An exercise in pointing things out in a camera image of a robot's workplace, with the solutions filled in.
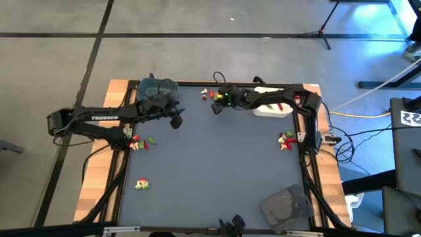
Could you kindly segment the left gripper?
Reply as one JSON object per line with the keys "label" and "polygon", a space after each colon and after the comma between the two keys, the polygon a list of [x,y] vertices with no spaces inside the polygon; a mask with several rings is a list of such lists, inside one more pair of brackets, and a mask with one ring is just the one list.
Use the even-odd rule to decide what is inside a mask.
{"label": "left gripper", "polygon": [[176,99],[170,95],[154,95],[147,99],[141,100],[140,113],[147,117],[154,117],[154,119],[173,118],[174,115],[179,115],[185,109],[176,108]]}

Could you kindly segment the white plastic basket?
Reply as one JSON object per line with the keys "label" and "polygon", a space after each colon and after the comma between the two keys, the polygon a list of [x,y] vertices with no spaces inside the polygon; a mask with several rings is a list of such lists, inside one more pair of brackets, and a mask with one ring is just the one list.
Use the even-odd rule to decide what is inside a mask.
{"label": "white plastic basket", "polygon": [[[266,93],[266,92],[275,92],[280,91],[281,88],[268,88],[258,86],[254,89],[255,92],[259,93]],[[266,105],[261,105],[260,107],[253,109],[252,112],[256,116],[261,117],[274,117],[274,118],[285,118],[289,114],[293,112],[293,108],[286,103],[281,103],[283,107],[283,111],[280,111],[278,108],[278,104],[271,104],[273,106],[273,110],[269,109]]]}

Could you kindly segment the teal plastic basket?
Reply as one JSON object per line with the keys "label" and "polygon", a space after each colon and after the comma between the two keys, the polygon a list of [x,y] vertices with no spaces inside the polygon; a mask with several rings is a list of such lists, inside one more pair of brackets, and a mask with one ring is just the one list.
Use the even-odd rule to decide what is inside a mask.
{"label": "teal plastic basket", "polygon": [[180,102],[177,99],[178,96],[178,83],[166,78],[166,79],[157,79],[157,78],[144,78],[139,83],[139,88],[137,89],[137,103],[136,107],[140,110],[141,100],[150,98],[154,95],[166,95],[170,94],[176,99],[176,105]]}

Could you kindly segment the black tripod stand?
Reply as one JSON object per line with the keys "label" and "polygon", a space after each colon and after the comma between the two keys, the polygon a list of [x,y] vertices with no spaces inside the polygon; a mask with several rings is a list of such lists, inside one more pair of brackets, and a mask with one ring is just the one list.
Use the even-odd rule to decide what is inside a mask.
{"label": "black tripod stand", "polygon": [[326,48],[328,50],[331,50],[332,47],[330,46],[328,39],[324,33],[324,29],[326,27],[326,25],[328,24],[329,20],[331,19],[333,13],[335,12],[335,10],[337,9],[339,3],[341,2],[341,0],[334,0],[335,5],[333,7],[333,9],[330,11],[329,15],[327,16],[327,18],[325,19],[324,23],[322,24],[322,26],[315,31],[311,31],[311,32],[306,32],[303,34],[299,34],[297,37],[299,39],[312,39],[312,38],[320,38],[324,41],[324,43],[326,44]]}

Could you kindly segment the dark grey plastic basket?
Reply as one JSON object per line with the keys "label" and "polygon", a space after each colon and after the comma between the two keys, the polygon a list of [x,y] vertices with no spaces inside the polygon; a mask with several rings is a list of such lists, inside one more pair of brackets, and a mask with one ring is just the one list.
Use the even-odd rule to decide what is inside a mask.
{"label": "dark grey plastic basket", "polygon": [[314,209],[303,189],[294,184],[259,202],[268,227],[280,234],[301,219],[314,216]]}

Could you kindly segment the black handheld device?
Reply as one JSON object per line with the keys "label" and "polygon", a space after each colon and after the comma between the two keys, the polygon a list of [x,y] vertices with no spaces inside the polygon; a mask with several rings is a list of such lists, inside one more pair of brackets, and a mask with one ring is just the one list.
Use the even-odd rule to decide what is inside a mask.
{"label": "black handheld device", "polygon": [[220,237],[242,237],[245,222],[240,215],[235,215],[231,222],[218,220],[220,225]]}

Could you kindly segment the black desk leg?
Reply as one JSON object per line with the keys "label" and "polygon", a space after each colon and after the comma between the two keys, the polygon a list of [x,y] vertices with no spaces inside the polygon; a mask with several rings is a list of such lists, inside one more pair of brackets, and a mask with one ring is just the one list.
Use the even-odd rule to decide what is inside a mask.
{"label": "black desk leg", "polygon": [[360,81],[357,83],[357,87],[370,90],[421,90],[421,82],[415,82],[420,77],[421,58],[418,58],[410,66],[385,82]]}

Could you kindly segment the black desk beam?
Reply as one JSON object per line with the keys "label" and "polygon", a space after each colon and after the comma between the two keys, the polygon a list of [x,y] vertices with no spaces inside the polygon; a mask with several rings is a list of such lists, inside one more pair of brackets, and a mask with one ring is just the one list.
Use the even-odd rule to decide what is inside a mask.
{"label": "black desk beam", "polygon": [[381,190],[384,186],[396,187],[395,170],[380,172],[378,174],[348,180],[342,183],[345,195]]}

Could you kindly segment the white plastic object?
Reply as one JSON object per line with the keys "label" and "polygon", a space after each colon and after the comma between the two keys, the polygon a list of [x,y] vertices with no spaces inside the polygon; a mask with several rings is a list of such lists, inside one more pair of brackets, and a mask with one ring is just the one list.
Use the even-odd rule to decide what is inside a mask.
{"label": "white plastic object", "polygon": [[353,222],[353,209],[356,209],[361,205],[363,197],[364,193],[349,194],[345,196],[345,202],[350,222]]}

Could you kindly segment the grey floor object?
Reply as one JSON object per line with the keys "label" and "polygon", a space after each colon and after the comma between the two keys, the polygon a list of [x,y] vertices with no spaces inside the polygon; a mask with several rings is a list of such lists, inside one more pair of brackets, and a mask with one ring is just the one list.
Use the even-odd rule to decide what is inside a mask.
{"label": "grey floor object", "polygon": [[24,148],[18,145],[6,142],[4,140],[0,140],[0,151],[12,151],[15,153],[23,153]]}

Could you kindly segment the white paper black print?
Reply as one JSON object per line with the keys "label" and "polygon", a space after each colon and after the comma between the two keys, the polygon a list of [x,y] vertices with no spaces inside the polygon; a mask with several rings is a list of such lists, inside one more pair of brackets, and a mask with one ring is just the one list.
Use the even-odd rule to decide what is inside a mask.
{"label": "white paper black print", "polygon": [[412,127],[421,127],[421,114],[401,111],[401,124]]}

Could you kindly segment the grey cabinet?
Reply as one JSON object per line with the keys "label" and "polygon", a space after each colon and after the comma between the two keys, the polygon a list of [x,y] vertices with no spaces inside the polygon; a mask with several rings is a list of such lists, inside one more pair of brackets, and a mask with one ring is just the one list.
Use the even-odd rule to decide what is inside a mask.
{"label": "grey cabinet", "polygon": [[[421,196],[421,127],[401,124],[401,111],[410,99],[390,99],[393,150],[398,189]],[[412,112],[421,114],[421,109]]]}

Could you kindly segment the grey box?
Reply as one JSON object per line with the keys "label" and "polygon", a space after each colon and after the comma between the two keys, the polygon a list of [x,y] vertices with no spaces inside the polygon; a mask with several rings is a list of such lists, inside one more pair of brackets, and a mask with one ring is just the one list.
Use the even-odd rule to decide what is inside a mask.
{"label": "grey box", "polygon": [[386,234],[421,237],[421,196],[384,186],[382,202]]}

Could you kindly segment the silver metal bracket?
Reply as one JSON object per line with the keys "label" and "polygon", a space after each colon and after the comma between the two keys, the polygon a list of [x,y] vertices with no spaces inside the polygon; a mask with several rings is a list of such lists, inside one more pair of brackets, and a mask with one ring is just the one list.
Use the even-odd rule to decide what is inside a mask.
{"label": "silver metal bracket", "polygon": [[285,231],[285,236],[291,236],[291,237],[324,237],[324,234],[322,232],[287,230],[287,231]]}
{"label": "silver metal bracket", "polygon": [[108,226],[103,229],[103,234],[118,234],[127,232],[140,232],[140,226]]}

